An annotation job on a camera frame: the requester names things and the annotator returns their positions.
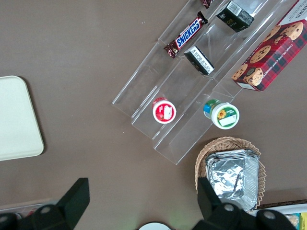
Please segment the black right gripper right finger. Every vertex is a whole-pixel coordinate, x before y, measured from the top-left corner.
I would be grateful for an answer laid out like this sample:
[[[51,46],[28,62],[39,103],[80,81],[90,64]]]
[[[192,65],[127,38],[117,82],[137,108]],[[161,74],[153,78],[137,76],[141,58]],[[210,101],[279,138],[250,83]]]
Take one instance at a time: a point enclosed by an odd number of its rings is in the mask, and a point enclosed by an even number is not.
[[[223,203],[207,178],[198,178],[198,204],[203,216],[194,230],[294,230],[280,212],[260,210],[252,216],[231,203]]]

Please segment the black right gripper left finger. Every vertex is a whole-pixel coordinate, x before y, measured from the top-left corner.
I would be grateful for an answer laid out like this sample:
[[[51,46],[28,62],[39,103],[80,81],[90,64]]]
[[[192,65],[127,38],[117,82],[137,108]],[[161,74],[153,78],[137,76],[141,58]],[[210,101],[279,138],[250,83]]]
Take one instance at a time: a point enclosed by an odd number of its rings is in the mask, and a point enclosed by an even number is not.
[[[55,205],[44,205],[22,219],[18,219],[14,213],[2,213],[0,228],[2,230],[72,230],[89,203],[89,180],[79,178]]]

